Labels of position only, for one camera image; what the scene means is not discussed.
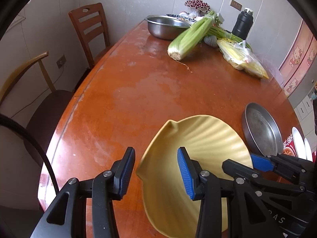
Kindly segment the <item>stainless steel bowl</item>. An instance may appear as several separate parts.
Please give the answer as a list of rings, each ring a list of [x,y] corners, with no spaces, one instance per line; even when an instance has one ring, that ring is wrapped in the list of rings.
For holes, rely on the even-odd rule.
[[[163,40],[174,40],[191,26],[189,23],[164,15],[149,15],[145,21],[149,33]]]

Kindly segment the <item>brass wall socket plate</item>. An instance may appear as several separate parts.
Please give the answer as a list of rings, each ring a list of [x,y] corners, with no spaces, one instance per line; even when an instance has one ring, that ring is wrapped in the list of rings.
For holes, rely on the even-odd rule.
[[[235,8],[238,11],[242,10],[242,4],[240,4],[239,2],[235,1],[235,0],[230,0],[229,5],[233,8]]]

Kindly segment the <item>red instant noodle bowl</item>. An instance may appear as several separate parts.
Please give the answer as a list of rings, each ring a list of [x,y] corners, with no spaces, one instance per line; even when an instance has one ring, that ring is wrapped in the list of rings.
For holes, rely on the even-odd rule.
[[[283,142],[283,154],[307,159],[304,140],[296,127],[292,127],[291,134]]]

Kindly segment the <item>bagged yellow corn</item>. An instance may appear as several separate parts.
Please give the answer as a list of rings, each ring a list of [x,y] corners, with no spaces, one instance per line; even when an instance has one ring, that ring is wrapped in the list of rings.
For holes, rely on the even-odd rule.
[[[236,70],[245,71],[259,79],[268,79],[269,76],[258,58],[247,47],[245,40],[236,42],[230,39],[218,39],[217,45],[223,58]]]

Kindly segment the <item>light green celery bunch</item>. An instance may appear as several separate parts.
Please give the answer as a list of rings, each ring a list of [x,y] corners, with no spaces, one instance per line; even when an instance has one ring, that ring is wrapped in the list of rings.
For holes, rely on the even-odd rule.
[[[191,27],[178,35],[168,46],[167,53],[175,61],[183,60],[189,52],[207,35],[216,23],[217,13],[210,11]]]

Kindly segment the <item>black thermos bottle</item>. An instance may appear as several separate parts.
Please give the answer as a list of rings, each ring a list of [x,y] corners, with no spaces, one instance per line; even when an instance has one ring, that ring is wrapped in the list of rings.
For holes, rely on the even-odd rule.
[[[253,10],[245,8],[242,12],[239,13],[232,33],[242,40],[246,40],[249,31],[253,25],[253,21]]]

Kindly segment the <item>brown wooden slat chair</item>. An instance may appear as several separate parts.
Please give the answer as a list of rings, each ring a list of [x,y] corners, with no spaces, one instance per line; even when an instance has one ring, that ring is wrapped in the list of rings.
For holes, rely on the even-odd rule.
[[[112,47],[103,5],[102,3],[85,5],[70,11],[68,16],[75,28],[89,67],[92,69]],[[98,36],[103,37],[105,48],[94,57],[89,43]]]

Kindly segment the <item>red white flower bouquet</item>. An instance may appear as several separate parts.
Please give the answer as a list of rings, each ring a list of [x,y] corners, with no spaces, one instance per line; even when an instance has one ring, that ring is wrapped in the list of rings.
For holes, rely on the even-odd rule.
[[[187,0],[184,5],[188,8],[198,10],[200,12],[210,12],[211,7],[203,0]]]

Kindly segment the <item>wall power socket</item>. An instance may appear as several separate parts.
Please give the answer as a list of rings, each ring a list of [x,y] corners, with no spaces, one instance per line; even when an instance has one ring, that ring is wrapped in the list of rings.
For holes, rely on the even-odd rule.
[[[62,68],[64,66],[64,64],[66,63],[66,57],[65,55],[63,55],[62,57],[59,58],[59,60],[57,60],[56,64],[58,66],[58,68]]]

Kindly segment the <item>dark green vegetable stalks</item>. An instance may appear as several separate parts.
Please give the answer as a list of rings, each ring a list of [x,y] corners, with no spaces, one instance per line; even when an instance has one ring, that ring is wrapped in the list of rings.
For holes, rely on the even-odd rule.
[[[211,26],[207,31],[205,31],[205,36],[216,36],[217,39],[228,39],[237,43],[244,41],[242,38],[235,36],[218,26]]]

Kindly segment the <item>pink hello kitty screen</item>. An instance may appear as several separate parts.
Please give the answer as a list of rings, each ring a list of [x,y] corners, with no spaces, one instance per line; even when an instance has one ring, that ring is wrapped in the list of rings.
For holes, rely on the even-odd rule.
[[[283,77],[282,87],[290,96],[303,80],[316,58],[316,38],[302,21],[295,41],[279,71]]]

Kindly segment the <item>white shelf cabinet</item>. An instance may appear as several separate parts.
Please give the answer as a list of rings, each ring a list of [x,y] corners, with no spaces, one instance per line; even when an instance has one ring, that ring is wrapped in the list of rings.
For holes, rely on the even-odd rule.
[[[299,121],[304,120],[311,112],[314,112],[313,102],[316,101],[316,81],[312,80],[312,86],[301,88],[296,95],[295,112]]]

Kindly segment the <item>shallow round metal pan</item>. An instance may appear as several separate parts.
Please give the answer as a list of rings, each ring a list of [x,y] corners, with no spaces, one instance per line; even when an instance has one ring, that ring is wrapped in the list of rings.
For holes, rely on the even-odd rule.
[[[242,129],[252,154],[276,156],[283,152],[280,130],[271,114],[257,103],[249,103],[242,114]]]

